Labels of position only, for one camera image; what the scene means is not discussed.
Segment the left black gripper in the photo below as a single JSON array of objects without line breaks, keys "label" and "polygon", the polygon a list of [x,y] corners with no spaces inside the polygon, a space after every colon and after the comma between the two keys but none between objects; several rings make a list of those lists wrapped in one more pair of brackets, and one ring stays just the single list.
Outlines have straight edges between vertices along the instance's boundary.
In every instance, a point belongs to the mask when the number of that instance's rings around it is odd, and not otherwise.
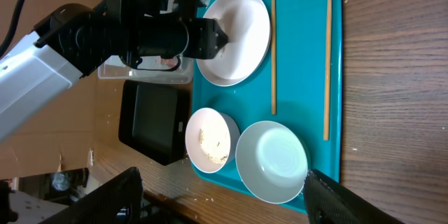
[{"label": "left black gripper", "polygon": [[194,18],[185,20],[188,45],[184,57],[197,60],[212,60],[223,54],[228,44],[228,35],[218,19]]}]

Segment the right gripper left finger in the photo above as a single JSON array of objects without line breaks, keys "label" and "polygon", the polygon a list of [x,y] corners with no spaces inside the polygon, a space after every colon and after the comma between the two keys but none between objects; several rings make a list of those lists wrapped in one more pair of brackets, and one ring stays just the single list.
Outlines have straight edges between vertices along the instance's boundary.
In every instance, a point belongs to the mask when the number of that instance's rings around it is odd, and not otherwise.
[{"label": "right gripper left finger", "polygon": [[138,223],[142,196],[140,172],[138,168],[130,167],[42,223]]}]

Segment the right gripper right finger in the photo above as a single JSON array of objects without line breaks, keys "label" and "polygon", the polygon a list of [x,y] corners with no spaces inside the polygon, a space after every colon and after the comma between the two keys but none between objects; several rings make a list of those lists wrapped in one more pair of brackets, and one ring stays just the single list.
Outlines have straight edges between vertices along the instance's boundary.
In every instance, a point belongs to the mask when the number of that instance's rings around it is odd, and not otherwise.
[{"label": "right gripper right finger", "polygon": [[312,224],[403,224],[317,169],[307,172],[304,205]]}]

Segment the pink bowl with rice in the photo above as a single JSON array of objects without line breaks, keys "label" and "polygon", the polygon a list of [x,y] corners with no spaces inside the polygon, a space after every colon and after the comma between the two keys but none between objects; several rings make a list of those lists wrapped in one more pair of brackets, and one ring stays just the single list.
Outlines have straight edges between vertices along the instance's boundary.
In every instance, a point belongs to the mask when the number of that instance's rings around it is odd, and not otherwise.
[{"label": "pink bowl with rice", "polygon": [[185,147],[194,166],[212,174],[234,160],[239,137],[239,128],[230,116],[201,108],[188,121]]}]

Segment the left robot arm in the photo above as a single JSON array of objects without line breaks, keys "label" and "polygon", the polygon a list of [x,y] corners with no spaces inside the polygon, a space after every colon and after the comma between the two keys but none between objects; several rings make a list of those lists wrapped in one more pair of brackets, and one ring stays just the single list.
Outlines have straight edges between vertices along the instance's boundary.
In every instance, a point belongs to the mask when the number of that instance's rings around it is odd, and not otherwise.
[{"label": "left robot arm", "polygon": [[1,137],[117,56],[132,69],[145,57],[211,60],[229,41],[218,22],[197,16],[211,0],[102,0],[68,3],[17,43],[25,0],[17,0],[1,44]]}]

